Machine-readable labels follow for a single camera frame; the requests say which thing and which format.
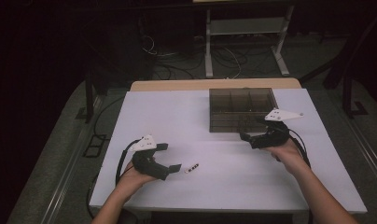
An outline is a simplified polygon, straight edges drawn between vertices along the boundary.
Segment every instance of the person's right hand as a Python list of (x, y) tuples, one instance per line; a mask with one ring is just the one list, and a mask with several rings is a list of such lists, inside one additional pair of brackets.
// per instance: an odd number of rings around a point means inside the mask
[(288, 139), (286, 143), (279, 147), (267, 147), (263, 149), (271, 152), (272, 156), (281, 161), (286, 169), (293, 175), (299, 169), (309, 168), (299, 153), (296, 144), (294, 144), (291, 139)]

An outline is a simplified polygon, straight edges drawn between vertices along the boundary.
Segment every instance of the hand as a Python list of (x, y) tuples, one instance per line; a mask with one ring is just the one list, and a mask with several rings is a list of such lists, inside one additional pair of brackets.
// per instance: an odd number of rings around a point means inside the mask
[(128, 201), (145, 183), (153, 180), (156, 180), (156, 178), (150, 175), (143, 175), (135, 170), (133, 163), (130, 161), (119, 179), (115, 191), (125, 197), (125, 201)]
[(286, 143), (279, 147), (267, 147), (264, 149), (270, 151), (272, 156), (281, 161), (286, 169), (293, 175), (299, 169), (309, 169), (308, 165), (305, 163), (304, 159), (299, 153), (299, 149), (291, 139), (288, 139)]

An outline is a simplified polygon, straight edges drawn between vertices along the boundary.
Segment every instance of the table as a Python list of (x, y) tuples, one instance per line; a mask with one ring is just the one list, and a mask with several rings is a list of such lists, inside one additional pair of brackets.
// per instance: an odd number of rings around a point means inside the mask
[[(304, 113), (304, 118), (286, 120), (285, 124), (302, 137), (314, 172), (349, 212), (365, 213), (367, 209), (308, 92), (300, 89), (294, 78), (134, 83), (122, 105), (90, 205), (102, 206), (114, 188), (121, 151), (132, 140), (151, 133), (158, 143), (169, 144), (166, 151), (155, 154), (156, 161), (166, 166), (182, 163), (182, 169), (166, 181), (143, 186), (126, 203), (127, 208), (259, 213), (307, 210), (299, 186), (281, 163), (265, 151), (252, 149), (238, 133), (209, 133), (209, 88), (262, 85), (273, 88), (279, 108)], [(123, 167), (132, 155), (129, 151)], [(195, 163), (200, 166), (185, 174)]]
[[(207, 2), (226, 2), (229, 0), (193, 0), (194, 4)], [(281, 55), (281, 49), (287, 34), (287, 28), (293, 14), (294, 4), (287, 7), (284, 17), (239, 19), (239, 20), (211, 20), (211, 9), (206, 12), (206, 48), (205, 48), (205, 74), (207, 78), (213, 77), (211, 36), (212, 35), (246, 35), (246, 34), (279, 34), (279, 40), (272, 46), (272, 55), (283, 77), (288, 77), (289, 72)]]

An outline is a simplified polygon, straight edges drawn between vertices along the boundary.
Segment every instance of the floor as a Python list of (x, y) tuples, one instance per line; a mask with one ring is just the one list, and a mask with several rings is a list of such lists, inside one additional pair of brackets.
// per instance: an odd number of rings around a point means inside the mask
[[(291, 77), (300, 78), (335, 57), (344, 39), (320, 36), (288, 36), (282, 55)], [(224, 36), (213, 40), (214, 78), (280, 77), (270, 47), (277, 41), (272, 35)], [(204, 78), (203, 39), (196, 38), (192, 55), (181, 55), (159, 48), (153, 79)], [(302, 87), (312, 96), (314, 105), (345, 165), (348, 174), (369, 212), (355, 215), (360, 223), (377, 223), (377, 166), (363, 148), (371, 148), (377, 156), (377, 103), (367, 91), (354, 82), (354, 101), (366, 108), (368, 115), (349, 119), (341, 110), (341, 87), (325, 90), (321, 73)], [(111, 88), (107, 95), (96, 97), (95, 115), (85, 123), (84, 83), (72, 94), (51, 134), (8, 223), (89, 223), (96, 209), (87, 206), (93, 182), (102, 166), (107, 141), (94, 134), (110, 137), (127, 89)], [(154, 216), (150, 223), (159, 223)], [(247, 214), (234, 217), (238, 223), (249, 223)], [(187, 223), (178, 217), (172, 223)], [(191, 223), (210, 223), (204, 215)], [(306, 223), (306, 214), (293, 216), (293, 223)]]

